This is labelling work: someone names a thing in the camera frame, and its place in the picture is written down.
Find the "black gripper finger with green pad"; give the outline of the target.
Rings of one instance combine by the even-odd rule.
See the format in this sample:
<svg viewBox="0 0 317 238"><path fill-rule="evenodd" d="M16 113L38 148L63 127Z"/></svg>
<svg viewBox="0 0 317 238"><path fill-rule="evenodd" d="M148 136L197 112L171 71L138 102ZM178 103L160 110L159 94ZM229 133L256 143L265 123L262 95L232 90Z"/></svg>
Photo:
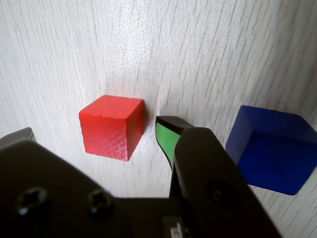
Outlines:
<svg viewBox="0 0 317 238"><path fill-rule="evenodd" d="M209 128L175 116L158 116L156 139L172 169L170 194L180 195L185 203L186 237L280 237Z"/></svg>
<svg viewBox="0 0 317 238"><path fill-rule="evenodd" d="M109 193L34 141L30 128L0 141L3 238L129 238Z"/></svg>

